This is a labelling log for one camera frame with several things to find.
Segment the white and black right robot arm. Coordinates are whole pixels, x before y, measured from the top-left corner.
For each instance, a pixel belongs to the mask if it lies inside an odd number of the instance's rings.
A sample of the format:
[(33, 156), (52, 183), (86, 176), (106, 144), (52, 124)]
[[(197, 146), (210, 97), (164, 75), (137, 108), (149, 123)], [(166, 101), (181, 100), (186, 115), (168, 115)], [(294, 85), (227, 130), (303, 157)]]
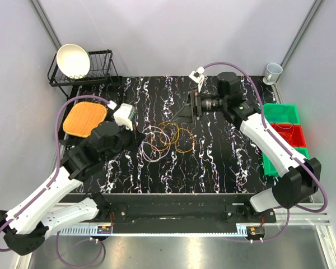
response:
[(197, 83), (198, 88), (188, 93), (186, 104), (175, 117), (182, 123), (194, 123), (203, 113), (221, 112), (228, 123), (260, 148), (278, 172), (278, 183), (251, 196), (249, 205), (243, 208), (247, 221), (258, 221), (263, 212), (271, 208), (290, 209), (318, 191), (321, 163), (296, 151), (267, 122), (257, 105), (244, 98), (237, 74), (220, 73), (217, 76), (217, 92), (212, 94), (201, 92), (203, 67), (192, 71), (189, 78)]

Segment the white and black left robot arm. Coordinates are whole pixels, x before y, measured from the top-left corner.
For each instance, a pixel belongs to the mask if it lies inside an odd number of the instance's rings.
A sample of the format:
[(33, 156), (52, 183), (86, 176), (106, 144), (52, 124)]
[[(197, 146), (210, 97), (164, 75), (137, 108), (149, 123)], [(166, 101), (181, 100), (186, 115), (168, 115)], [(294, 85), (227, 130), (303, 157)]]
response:
[(69, 192), (103, 169), (106, 160), (125, 150), (137, 151), (145, 134), (102, 122), (77, 146), (67, 151), (55, 172), (27, 199), (9, 211), (0, 210), (0, 233), (6, 248), (24, 256), (38, 249), (57, 232), (82, 221), (103, 222), (111, 217), (110, 203), (99, 193), (53, 211)]

